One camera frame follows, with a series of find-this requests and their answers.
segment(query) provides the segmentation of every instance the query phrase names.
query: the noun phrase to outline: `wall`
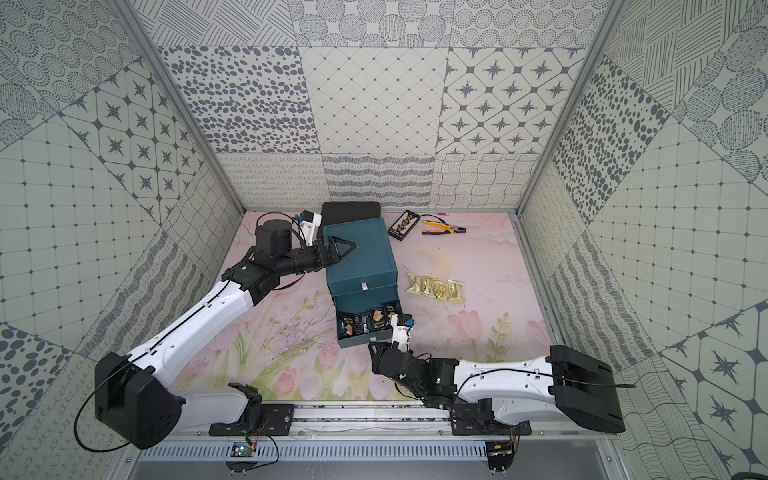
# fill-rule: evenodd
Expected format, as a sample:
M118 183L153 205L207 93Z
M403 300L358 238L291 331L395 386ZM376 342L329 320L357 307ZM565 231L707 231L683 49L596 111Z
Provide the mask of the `wall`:
M523 213L638 478L768 473L768 2L629 2Z
M0 478L98 478L96 361L206 293L240 214L105 2L0 12ZM79 432L121 441L92 403Z
M250 209L511 210L609 0L133 4Z

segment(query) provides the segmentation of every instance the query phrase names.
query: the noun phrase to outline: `yellow pliers handle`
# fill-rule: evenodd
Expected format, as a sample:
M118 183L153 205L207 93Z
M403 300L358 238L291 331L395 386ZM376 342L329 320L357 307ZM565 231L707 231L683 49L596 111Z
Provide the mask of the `yellow pliers handle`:
M464 227L457 227L456 225L448 225L446 223L433 222L430 220L422 220L425 225L434 225L435 227L444 228L444 230L424 230L422 235L445 235L447 233L466 233L467 229Z

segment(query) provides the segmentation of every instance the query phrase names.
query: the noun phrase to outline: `pink table surface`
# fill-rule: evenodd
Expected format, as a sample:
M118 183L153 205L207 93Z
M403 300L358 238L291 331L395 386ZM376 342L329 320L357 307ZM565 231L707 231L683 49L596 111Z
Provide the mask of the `pink table surface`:
M224 269L255 244L259 215L246 213ZM383 214L387 226L398 216ZM421 230L435 228L418 225L402 242L390 238L400 302L415 320L410 343L414 353L476 362L546 355L549 335L507 214L443 218L466 227L467 233L421 235ZM406 293L408 272L464 282L465 303ZM295 279L284 278L283 284ZM228 382L256 386L265 399L407 400L391 380L373 375L366 345L339 348L323 272L272 292L237 318L195 356L174 385L216 389Z

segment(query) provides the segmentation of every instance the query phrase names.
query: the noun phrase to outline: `teal box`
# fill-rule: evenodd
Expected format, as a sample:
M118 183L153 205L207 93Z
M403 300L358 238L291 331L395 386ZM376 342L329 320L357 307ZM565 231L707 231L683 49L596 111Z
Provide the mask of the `teal box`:
M397 312L402 313L397 294L397 264L384 219L371 218L324 227L323 238L331 236L357 245L343 261L326 268L326 282L336 311L360 314L384 303L395 303ZM369 333L345 336L336 317L339 346L345 348L392 338L391 329L373 331L371 325L368 327Z

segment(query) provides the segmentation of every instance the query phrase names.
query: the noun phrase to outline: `black cable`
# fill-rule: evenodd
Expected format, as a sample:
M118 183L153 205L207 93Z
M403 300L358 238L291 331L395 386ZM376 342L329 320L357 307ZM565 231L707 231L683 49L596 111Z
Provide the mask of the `black cable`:
M442 219L442 218L440 218L440 217L437 217L436 215L430 215L430 214L423 214L423 215L419 215L419 218L421 218L421 217L432 217L432 218L436 218L436 219L438 220L438 222L442 223L443 225L448 225L448 224L445 222L445 220L443 220L443 219Z
M478 377L478 376L480 376L480 375L488 375L489 373L493 373L493 372L519 372L519 373L529 373L529 374L531 374L531 375L541 375L541 376L548 376L548 377L551 377L551 378L553 378L553 379L560 379L560 380L563 380L563 381L565 381L565 382L571 382L571 383L580 383L580 384L582 384L582 385L589 385L589 386L604 386L604 387L608 387L608 388L617 388L617 389L634 389L634 388L637 388L637 385L635 385L634 383L619 383L619 384L617 384L617 385L607 385L607 384L605 384L605 383L589 383L589 382L582 382L581 380L571 380L571 379L566 379L566 378L564 378L564 377L554 376L554 375L551 375L551 374L549 374L549 373L543 373L543 372L538 372L538 373L536 373L536 372L533 372L533 371L531 371L531 370L521 370L521 369L491 369L491 370L485 370L485 371L484 371L484 372L482 372L482 373L476 373L476 374L474 374L474 375L470 375L470 376L468 376L468 377L467 377L467 378L464 380L464 382L462 382L461 386L459 386L458 390L456 390L456 398L458 398L458 394L459 394L459 393L461 393L462 389L464 388L464 385L466 385L466 384L467 384L467 382L468 382L470 379L474 379L475 377Z
M401 392L400 391L400 387L397 385L397 382L395 382L395 390L397 390L397 393L399 393L400 395L406 397L407 399L414 399L414 400L421 401L421 399L417 399L415 396L406 395L405 393Z
M275 439L272 438L272 435L267 435L266 433L262 433L259 436L262 436L262 435L267 437L269 440L272 440L273 445L275 445L275 451L277 452L277 458L275 458L272 462L256 465L251 470L256 470L257 468L266 467L267 465L273 465L277 463L278 460L280 460L280 449L277 448L277 442L275 442Z
M232 281L232 280L231 280L231 279L227 279L227 284L226 284L226 285L224 285L224 287L223 287L221 290L219 290L219 292L218 292L216 295L214 295L213 297L211 297L211 299L210 299L210 300L208 300L208 301L207 301L205 304L201 305L199 309L197 309L197 310L195 310L194 312L192 312L192 314L191 314L191 315L189 315L187 318L185 318L185 319L181 320L181 322L179 322L179 324L178 324L178 325L176 325L174 328L170 329L170 331L169 331L168 333L166 333L165 335L163 335L163 336L162 336L162 337L161 337L161 338L160 338L160 339L159 339L157 342L155 342L155 343L154 343L154 345L153 345L153 346L151 346L147 352L144 352L144 353L142 353L141 355L139 355L139 356L138 356L138 357L136 357L135 359L132 359L130 362L126 363L125 365L123 365L123 366L122 366L122 367L120 367L119 369L117 369L117 370L115 370L114 372L112 372L112 374L111 374L111 375L109 375L109 376L108 376L108 377L107 377L107 378L106 378L106 379L105 379L103 382L101 382L101 383L100 383L100 384L99 384L99 385L98 385L98 386L97 386L97 387L94 389L94 391L93 391L93 392L91 392L91 394L90 394L90 395L89 395L89 396L88 396L88 397L87 397L87 398L86 398L86 399L83 401L83 404L80 406L80 409L78 410L78 413L77 413L77 415L75 415L75 416L74 416L74 422L72 422L72 432L74 433L74 440L75 440L75 441L78 443L78 445L80 445L80 447L81 447L82 449L84 449L84 450L87 450L87 451L89 451L89 452L92 452L92 453L108 453L108 452L114 452L115 450L119 450L119 449L122 449L122 448L124 448L124 447L127 447L127 446L129 446L129 445L131 444L130 442L125 442L123 445L119 445L119 446L117 446L117 447L113 447L113 448L111 448L111 449L104 449L104 450L99 450L99 449L92 449L91 447L89 447L89 446L85 445L85 444L84 444L84 443L83 443L83 442L80 440L80 435L78 435L78 420L80 419L80 415L83 413L83 410L85 410L85 406L88 404L88 401L89 401L89 400L91 400L91 399L94 397L94 395L96 395L96 392L98 392L98 390L99 390L101 387L103 387L104 385L106 385L106 383L107 383L107 382L109 382L109 381L112 379L112 377L116 376L118 373L122 372L123 370L125 370L125 369L126 369L126 368L128 368L129 366L133 365L133 364L134 364L134 363L136 363L136 362L137 362L139 359L141 359L142 357L144 357L145 355L147 355L149 352L151 352L152 350L154 350L154 349L155 349L155 347L157 347L158 345L160 345L160 344L163 342L163 340L165 340L165 339L166 339L166 338L167 338L167 337L168 337L168 336L169 336L171 333L173 333L174 331L176 331L176 329L177 329L177 328L179 328L180 326L184 325L184 324L186 323L186 321L187 321L187 320L189 320L190 318L192 318L192 317L195 315L195 313L197 313L197 312L200 312L200 311L201 311L203 308L205 308L205 306L206 306L206 305L210 305L210 304L211 304L211 302L213 302L213 301L214 301L214 300L215 300L215 299L216 299L216 298L217 298L217 297L218 297L218 296L219 296L219 295L220 295L220 294L221 294L221 293L222 293L222 292L223 292L223 291L224 291L224 290L225 290L225 289L226 289L226 288L227 288L227 287L230 285L230 281Z

